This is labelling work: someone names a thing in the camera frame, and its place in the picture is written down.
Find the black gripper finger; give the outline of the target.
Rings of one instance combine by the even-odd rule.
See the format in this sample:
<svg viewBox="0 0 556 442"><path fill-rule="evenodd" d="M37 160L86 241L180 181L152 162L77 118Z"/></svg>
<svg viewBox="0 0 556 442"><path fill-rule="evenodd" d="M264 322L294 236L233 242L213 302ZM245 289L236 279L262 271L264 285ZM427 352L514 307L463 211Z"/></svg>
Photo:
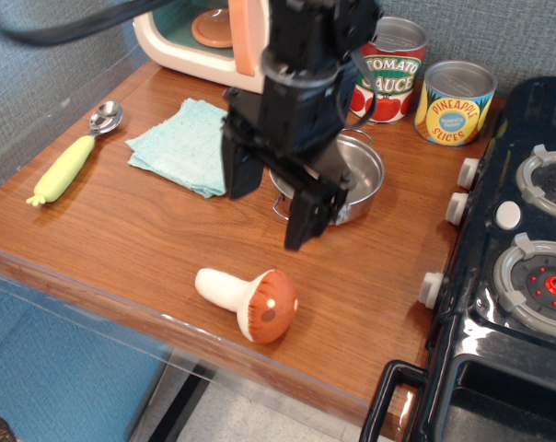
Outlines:
<svg viewBox="0 0 556 442"><path fill-rule="evenodd" d="M234 131L224 131L222 162L226 193L240 199L261 186L264 163L255 155L253 140Z"/></svg>
<svg viewBox="0 0 556 442"><path fill-rule="evenodd" d="M337 187L321 183L295 191L284 239L287 250L299 250L323 234L336 215L337 191Z"/></svg>

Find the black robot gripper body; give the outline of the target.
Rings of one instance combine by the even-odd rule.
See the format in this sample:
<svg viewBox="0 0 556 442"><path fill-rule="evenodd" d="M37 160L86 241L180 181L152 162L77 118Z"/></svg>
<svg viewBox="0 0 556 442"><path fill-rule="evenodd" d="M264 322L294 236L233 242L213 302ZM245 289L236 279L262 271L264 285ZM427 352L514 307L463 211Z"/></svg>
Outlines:
<svg viewBox="0 0 556 442"><path fill-rule="evenodd" d="M346 56L311 69L265 51L261 69L265 79L260 94L237 88L225 93L229 111L223 132L253 140L264 170L289 186L291 202L295 191L305 187L320 183L337 187L336 218L351 180L337 140L352 100L357 75L354 58Z"/></svg>

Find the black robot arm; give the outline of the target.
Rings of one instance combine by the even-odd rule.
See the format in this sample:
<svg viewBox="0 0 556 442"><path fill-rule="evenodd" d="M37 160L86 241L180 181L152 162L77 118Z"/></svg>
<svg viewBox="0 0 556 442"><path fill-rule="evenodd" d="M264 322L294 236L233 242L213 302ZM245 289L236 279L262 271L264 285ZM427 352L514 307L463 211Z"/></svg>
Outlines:
<svg viewBox="0 0 556 442"><path fill-rule="evenodd" d="M256 191L265 169L290 185L289 250L321 236L345 210L352 172L338 138L356 79L369 72L361 49L375 40L381 17L377 1L273 1L261 94L225 93L227 195Z"/></svg>

